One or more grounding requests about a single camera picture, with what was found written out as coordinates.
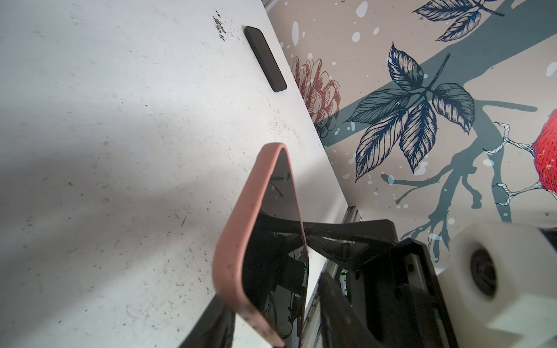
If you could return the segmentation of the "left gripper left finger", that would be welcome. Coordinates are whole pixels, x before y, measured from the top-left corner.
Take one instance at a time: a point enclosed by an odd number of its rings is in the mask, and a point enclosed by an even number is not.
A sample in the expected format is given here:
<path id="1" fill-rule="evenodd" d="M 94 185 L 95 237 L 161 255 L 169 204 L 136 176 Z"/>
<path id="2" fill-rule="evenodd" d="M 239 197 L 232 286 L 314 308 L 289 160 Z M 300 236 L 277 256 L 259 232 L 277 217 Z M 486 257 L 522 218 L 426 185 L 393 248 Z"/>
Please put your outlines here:
<path id="1" fill-rule="evenodd" d="M 236 313 L 214 296 L 179 348 L 231 348 Z"/>

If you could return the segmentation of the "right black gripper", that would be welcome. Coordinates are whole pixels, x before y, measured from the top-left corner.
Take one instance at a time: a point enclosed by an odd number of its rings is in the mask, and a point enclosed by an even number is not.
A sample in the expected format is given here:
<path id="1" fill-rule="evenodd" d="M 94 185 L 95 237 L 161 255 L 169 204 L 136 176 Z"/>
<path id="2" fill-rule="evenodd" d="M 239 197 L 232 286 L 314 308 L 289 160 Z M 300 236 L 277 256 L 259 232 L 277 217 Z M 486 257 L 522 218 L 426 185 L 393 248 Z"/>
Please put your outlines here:
<path id="1" fill-rule="evenodd" d="M 309 247 L 348 272 L 341 292 L 383 347 L 458 347 L 425 244 L 400 241 L 390 220 L 303 228 Z"/>

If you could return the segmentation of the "pink phone case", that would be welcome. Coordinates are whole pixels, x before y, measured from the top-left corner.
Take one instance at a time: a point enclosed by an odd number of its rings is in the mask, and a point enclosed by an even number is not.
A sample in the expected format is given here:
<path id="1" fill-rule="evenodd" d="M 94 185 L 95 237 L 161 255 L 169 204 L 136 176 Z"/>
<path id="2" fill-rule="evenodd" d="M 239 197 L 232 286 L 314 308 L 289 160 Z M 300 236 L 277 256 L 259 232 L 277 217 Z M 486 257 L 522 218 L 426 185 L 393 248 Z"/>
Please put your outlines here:
<path id="1" fill-rule="evenodd" d="M 247 298 L 242 285 L 242 268 L 263 198 L 263 186 L 270 177 L 271 165 L 276 161 L 280 149 L 286 149 L 290 160 L 287 147 L 283 143 L 266 144 L 259 152 L 220 236 L 213 261 L 213 284 L 218 298 L 273 347 L 285 346 Z"/>

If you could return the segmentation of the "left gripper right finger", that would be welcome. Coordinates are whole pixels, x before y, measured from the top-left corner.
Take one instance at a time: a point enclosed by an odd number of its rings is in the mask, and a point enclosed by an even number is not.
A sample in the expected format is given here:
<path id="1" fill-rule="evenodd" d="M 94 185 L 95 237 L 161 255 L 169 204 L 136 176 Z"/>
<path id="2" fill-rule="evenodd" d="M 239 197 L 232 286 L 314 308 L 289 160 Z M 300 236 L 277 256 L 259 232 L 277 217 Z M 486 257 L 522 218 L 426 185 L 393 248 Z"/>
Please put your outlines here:
<path id="1" fill-rule="evenodd" d="M 320 275 L 318 284 L 323 347 L 383 347 L 362 324 L 339 284 L 328 273 Z"/>

